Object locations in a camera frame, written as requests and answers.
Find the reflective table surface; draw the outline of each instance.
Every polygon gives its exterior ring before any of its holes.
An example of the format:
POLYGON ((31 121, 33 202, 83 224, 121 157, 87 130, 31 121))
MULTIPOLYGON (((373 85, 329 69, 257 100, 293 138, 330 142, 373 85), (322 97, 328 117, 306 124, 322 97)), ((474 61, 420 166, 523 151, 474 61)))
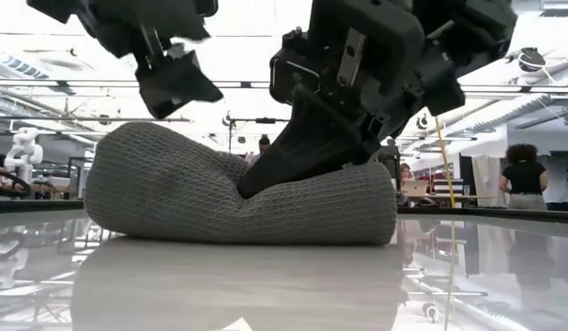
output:
POLYGON ((568 330, 568 225, 401 215, 386 247, 267 247, 1 217, 26 225, 0 228, 0 330, 568 330))

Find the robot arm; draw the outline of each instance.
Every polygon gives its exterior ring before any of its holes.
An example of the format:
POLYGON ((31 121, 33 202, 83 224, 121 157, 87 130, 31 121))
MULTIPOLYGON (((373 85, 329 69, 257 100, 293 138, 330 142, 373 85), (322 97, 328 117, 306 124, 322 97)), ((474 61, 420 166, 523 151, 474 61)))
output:
MULTIPOLYGON (((61 22, 76 14, 105 49, 132 53, 158 119, 222 98, 193 51, 171 54, 171 37, 208 37, 213 0, 28 3, 61 22)), ((421 108, 437 116, 463 106, 457 79, 502 58, 516 22, 510 0, 312 0, 309 30, 285 34, 270 62, 270 94, 292 105, 291 121, 239 182, 241 195, 368 162, 421 108)))

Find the black shirt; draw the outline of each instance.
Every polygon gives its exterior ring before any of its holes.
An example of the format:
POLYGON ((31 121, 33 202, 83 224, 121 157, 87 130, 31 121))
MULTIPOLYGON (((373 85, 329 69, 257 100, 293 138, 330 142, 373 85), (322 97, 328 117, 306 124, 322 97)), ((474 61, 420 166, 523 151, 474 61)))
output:
POLYGON ((544 171, 539 162, 519 162, 505 168, 503 176, 511 182, 511 194, 541 194, 540 176, 544 171))

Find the laptop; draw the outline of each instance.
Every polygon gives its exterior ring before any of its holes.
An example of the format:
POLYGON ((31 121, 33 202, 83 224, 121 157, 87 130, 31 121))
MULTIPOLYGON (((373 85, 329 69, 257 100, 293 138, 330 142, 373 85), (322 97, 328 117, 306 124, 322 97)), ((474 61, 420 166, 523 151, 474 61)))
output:
POLYGON ((427 193, 427 180, 408 180, 403 184, 403 192, 407 196, 423 197, 427 193))

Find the waffle-knit fabric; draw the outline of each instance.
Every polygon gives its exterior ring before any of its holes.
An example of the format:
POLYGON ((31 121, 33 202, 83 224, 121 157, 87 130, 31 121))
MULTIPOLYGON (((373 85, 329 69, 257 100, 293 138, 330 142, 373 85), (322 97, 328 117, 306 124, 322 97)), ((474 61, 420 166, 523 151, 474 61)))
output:
POLYGON ((152 123, 128 123, 97 147, 85 206, 103 228, 217 244, 384 245, 396 223, 383 165, 279 184, 243 199, 249 164, 152 123))

